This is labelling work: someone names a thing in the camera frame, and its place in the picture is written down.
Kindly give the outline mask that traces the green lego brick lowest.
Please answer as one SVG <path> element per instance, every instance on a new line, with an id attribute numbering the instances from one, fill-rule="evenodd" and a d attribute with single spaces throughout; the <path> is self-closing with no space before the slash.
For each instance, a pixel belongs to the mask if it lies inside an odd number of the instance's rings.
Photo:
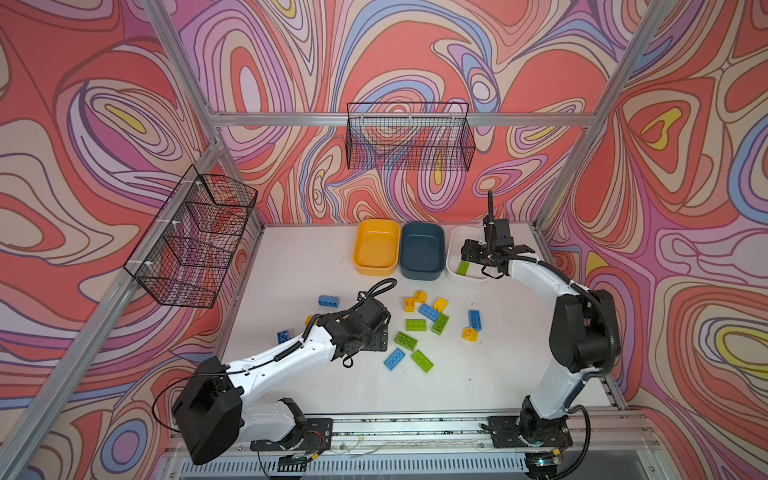
<path id="1" fill-rule="evenodd" d="M 411 359 L 424 373 L 429 373 L 434 367 L 433 362 L 420 350 L 414 351 Z"/>

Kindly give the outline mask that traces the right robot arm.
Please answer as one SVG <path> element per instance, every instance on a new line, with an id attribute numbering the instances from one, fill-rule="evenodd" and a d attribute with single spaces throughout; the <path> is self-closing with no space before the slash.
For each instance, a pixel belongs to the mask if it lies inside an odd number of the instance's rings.
<path id="1" fill-rule="evenodd" d="M 532 442 L 563 428 L 586 384 L 613 369 L 621 353 L 615 303 L 607 291 L 588 289 L 538 258 L 531 247 L 517 244 L 509 221 L 494 216 L 492 192 L 487 201 L 484 240 L 465 241 L 461 260 L 479 265 L 488 278 L 522 283 L 553 308 L 548 337 L 552 362 L 534 393 L 524 399 L 516 423 L 519 434 Z"/>

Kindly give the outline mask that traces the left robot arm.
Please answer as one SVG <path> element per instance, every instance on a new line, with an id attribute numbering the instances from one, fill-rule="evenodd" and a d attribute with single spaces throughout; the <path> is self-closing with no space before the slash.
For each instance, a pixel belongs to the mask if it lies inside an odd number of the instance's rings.
<path id="1" fill-rule="evenodd" d="M 383 303 L 363 293 L 351 308 L 312 316 L 300 335 L 261 354 L 200 363 L 171 408 L 191 462 L 207 464 L 243 442 L 284 451 L 310 450 L 312 441 L 321 446 L 321 434 L 293 399 L 259 400 L 311 368 L 336 360 L 353 366 L 354 356 L 370 348 L 390 319 Z"/>

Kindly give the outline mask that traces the white plastic bin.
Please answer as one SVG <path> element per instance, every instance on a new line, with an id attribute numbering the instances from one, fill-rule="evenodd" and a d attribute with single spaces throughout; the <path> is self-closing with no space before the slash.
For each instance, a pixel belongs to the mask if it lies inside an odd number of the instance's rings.
<path id="1" fill-rule="evenodd" d="M 445 267 L 448 277 L 456 282 L 472 284 L 489 281 L 490 277 L 483 275 L 481 272 L 482 266 L 475 263 L 468 262 L 469 270 L 466 276 L 459 276 L 457 274 L 459 263 L 464 261 L 461 256 L 461 249 L 466 240 L 482 242 L 484 240 L 482 229 L 477 226 L 456 226 L 451 231 Z"/>

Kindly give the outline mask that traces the dark teal plastic bin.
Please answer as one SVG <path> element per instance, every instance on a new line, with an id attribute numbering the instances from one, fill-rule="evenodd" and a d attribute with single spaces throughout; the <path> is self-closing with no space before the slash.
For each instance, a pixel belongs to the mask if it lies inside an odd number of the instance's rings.
<path id="1" fill-rule="evenodd" d="M 434 223 L 409 222 L 401 229 L 399 265 L 410 280 L 434 281 L 445 267 L 443 228 Z"/>

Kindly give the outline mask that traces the yellow lego cube right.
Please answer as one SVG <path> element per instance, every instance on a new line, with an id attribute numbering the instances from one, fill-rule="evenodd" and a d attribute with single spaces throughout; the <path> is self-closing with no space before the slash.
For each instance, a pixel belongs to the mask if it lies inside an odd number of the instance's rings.
<path id="1" fill-rule="evenodd" d="M 433 308 L 433 309 L 434 309 L 434 310 L 435 310 L 435 311 L 436 311 L 438 314 L 443 314 L 443 313 L 444 313 L 444 310 L 445 310 L 445 308 L 447 307 L 447 305 L 448 305 L 448 302 L 447 302 L 445 299 L 443 299 L 443 298 L 439 297 L 439 298 L 438 298 L 438 299 L 437 299 L 437 300 L 434 302 L 434 304 L 432 305 L 432 308 Z"/>

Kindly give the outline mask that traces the small blue lego brick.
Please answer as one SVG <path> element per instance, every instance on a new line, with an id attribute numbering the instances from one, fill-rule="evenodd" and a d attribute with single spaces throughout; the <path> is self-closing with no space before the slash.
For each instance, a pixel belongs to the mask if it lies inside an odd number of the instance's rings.
<path id="1" fill-rule="evenodd" d="M 291 334 L 289 330 L 283 330 L 277 333 L 277 340 L 279 344 L 285 343 L 290 339 L 291 339 Z"/>

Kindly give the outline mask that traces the yellow plastic bin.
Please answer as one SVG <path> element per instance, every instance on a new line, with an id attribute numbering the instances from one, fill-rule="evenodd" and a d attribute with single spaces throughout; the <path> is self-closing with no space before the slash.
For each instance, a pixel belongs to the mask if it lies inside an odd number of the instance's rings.
<path id="1" fill-rule="evenodd" d="M 358 226 L 353 263 L 358 273 L 384 277 L 398 265 L 400 226 L 391 220 L 367 219 Z"/>

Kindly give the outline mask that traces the yellow lego brick right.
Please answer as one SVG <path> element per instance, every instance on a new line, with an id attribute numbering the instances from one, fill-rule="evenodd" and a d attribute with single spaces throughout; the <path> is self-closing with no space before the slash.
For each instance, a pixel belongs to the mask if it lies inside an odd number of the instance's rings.
<path id="1" fill-rule="evenodd" d="M 462 331 L 461 338 L 468 342 L 476 342 L 478 339 L 478 331 L 472 327 L 466 327 Z"/>

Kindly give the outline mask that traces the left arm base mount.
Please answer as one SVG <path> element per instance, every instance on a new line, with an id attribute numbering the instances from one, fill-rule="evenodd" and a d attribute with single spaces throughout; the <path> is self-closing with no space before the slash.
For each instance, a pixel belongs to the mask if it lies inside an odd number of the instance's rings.
<path id="1" fill-rule="evenodd" d="M 295 426 L 282 440 L 256 440 L 250 444 L 253 452 L 304 452 L 320 454 L 332 444 L 334 421 L 330 417 L 309 418 Z"/>

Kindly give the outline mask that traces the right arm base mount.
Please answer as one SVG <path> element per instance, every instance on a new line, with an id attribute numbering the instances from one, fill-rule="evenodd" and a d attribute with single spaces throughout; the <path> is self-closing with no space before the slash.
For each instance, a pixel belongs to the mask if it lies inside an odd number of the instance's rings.
<path id="1" fill-rule="evenodd" d="M 524 412 L 521 416 L 490 416 L 480 428 L 491 437 L 495 448 L 564 450 L 573 445 L 567 416 L 540 419 Z"/>

